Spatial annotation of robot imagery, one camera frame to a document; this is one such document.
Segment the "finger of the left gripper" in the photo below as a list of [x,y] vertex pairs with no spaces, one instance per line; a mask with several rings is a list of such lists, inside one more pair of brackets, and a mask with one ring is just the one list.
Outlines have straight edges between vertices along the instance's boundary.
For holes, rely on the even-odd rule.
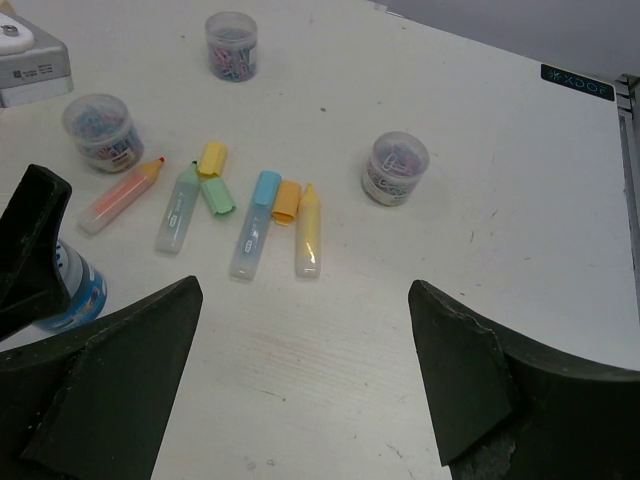
[[56,262],[71,185],[31,164],[1,217],[1,326],[24,328],[66,310],[71,296]]

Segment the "blue capped highlighter pen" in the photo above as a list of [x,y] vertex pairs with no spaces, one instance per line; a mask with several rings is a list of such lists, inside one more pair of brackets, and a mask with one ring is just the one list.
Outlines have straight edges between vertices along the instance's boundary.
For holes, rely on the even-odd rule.
[[230,264],[233,278],[250,281],[255,277],[281,181],[273,171],[264,170],[258,176]]

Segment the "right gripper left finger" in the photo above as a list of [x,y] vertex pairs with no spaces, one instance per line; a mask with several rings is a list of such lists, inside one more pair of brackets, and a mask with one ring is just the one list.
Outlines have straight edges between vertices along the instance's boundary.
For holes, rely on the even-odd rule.
[[202,303],[188,276],[2,352],[2,478],[150,478]]

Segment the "paperclip jar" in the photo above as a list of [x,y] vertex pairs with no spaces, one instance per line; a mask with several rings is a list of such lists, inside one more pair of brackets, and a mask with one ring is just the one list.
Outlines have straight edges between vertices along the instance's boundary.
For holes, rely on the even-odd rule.
[[225,81],[244,82],[257,71],[257,24],[236,11],[211,15],[205,22],[205,37],[212,73]]
[[62,125],[86,163],[104,173],[119,173],[139,162],[144,146],[126,104],[116,96],[89,94],[73,100]]
[[361,174],[366,195],[380,205],[400,206],[407,202],[430,164],[425,145],[406,132],[379,136]]

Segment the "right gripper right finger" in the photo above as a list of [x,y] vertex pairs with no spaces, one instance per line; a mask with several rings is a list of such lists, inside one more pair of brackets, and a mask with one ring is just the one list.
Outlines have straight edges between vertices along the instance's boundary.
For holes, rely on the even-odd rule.
[[635,479],[639,375],[554,349],[423,280],[408,294],[440,463],[455,479]]

